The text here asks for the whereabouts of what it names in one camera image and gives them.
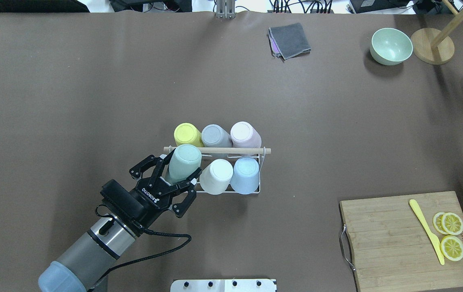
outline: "lemon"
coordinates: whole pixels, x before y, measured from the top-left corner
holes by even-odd
[[[442,227],[442,215],[444,215],[444,212],[439,212],[433,216],[433,227],[435,230],[439,231],[439,233],[447,235],[448,233],[444,231],[444,228]]]
[[[441,241],[441,252],[448,260],[460,261],[463,258],[463,243],[453,235],[446,235]]]
[[[451,235],[459,235],[463,230],[463,222],[460,217],[455,213],[445,213],[441,217],[441,224],[443,229]]]

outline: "cup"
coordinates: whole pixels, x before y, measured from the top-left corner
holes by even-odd
[[[165,180],[173,185],[186,179],[200,166],[201,151],[191,144],[182,144],[174,150]]]
[[[219,195],[228,188],[233,176],[233,167],[224,159],[216,159],[199,176],[202,189],[208,194]]]
[[[201,132],[202,143],[205,147],[232,147],[233,142],[230,134],[226,132],[221,126],[211,124]],[[213,157],[225,158],[226,154],[212,154]]]
[[[262,139],[249,122],[238,122],[230,131],[233,146],[237,148],[260,148]]]
[[[251,157],[238,159],[233,166],[230,185],[239,194],[248,195],[256,191],[260,184],[259,163]]]
[[[195,147],[204,147],[201,141],[201,132],[189,122],[184,122],[174,130],[174,140],[176,145],[191,144]]]

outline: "wooden stand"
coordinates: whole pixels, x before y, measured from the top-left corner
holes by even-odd
[[[433,65],[448,63],[455,52],[454,43],[448,35],[461,22],[463,22],[463,10],[455,13],[455,17],[442,31],[435,28],[422,28],[416,31],[411,37],[415,55],[422,61]]]

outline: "green bowl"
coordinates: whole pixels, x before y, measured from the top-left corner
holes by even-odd
[[[370,54],[378,63],[397,65],[408,59],[414,47],[410,38],[395,28],[381,28],[372,36]]]

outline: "white wire rack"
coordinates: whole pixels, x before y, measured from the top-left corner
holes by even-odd
[[[165,154],[170,153],[174,150],[174,146],[167,146],[163,147],[163,152]],[[252,192],[251,194],[259,194],[261,192],[261,185],[262,185],[262,165],[264,164],[264,159],[266,155],[271,154],[271,148],[217,148],[217,147],[198,147],[202,154],[202,161],[201,161],[201,169],[206,168],[212,161],[215,159],[219,159],[219,157],[214,157],[212,155],[226,155],[225,158],[228,160],[232,165],[235,164],[235,161],[241,157],[245,157],[242,154],[250,155],[251,158],[255,159],[259,163],[259,187]],[[196,191],[199,193],[206,193],[198,181],[196,184]],[[230,185],[223,194],[238,194],[236,191],[232,189]]]

